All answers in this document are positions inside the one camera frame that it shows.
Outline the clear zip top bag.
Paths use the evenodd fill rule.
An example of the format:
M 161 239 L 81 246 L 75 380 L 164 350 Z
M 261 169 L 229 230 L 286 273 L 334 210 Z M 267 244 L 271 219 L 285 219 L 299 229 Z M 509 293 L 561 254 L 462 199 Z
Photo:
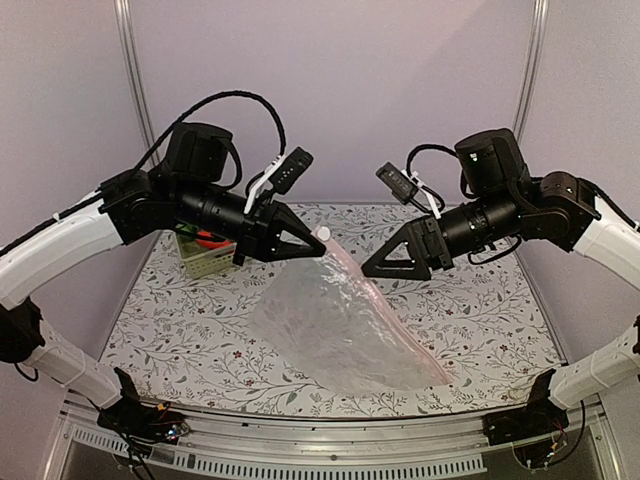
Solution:
M 379 290 L 326 226 L 322 257 L 292 260 L 250 321 L 292 367 L 328 390 L 364 396 L 447 385 L 450 375 L 402 326 Z

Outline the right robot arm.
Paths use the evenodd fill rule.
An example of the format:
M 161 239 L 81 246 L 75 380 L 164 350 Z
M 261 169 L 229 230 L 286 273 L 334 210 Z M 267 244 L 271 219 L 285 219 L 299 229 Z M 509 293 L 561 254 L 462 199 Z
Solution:
M 412 171 L 415 157 L 438 151 L 461 166 L 466 200 L 445 210 L 440 197 Z M 361 267 L 369 278 L 430 279 L 455 258 L 472 257 L 511 237 L 517 244 L 546 240 L 606 267 L 632 287 L 639 285 L 639 225 L 596 184 L 564 171 L 533 177 L 508 128 L 471 135 L 449 148 L 421 144 L 407 167 L 391 163 L 376 175 L 402 204 L 418 192 L 430 205 L 405 223 Z M 538 375 L 523 406 L 487 414 L 483 432 L 492 443 L 537 436 L 568 425 L 567 411 L 585 398 L 639 373 L 639 325 L 587 357 Z

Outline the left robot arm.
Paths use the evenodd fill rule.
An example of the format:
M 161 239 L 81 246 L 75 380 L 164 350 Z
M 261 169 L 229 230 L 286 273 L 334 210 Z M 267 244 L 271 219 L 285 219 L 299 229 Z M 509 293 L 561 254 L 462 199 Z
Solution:
M 101 427 L 150 443 L 174 443 L 189 430 L 168 404 L 145 406 L 131 377 L 88 356 L 42 317 L 32 294 L 81 262 L 160 230 L 190 225 L 232 242 L 233 263 L 319 257 L 325 246 L 283 204 L 312 163 L 303 149 L 278 156 L 239 196 L 221 184 L 238 153 L 229 131 L 176 124 L 164 159 L 102 183 L 1 251 L 1 359 L 49 376 L 88 399 Z

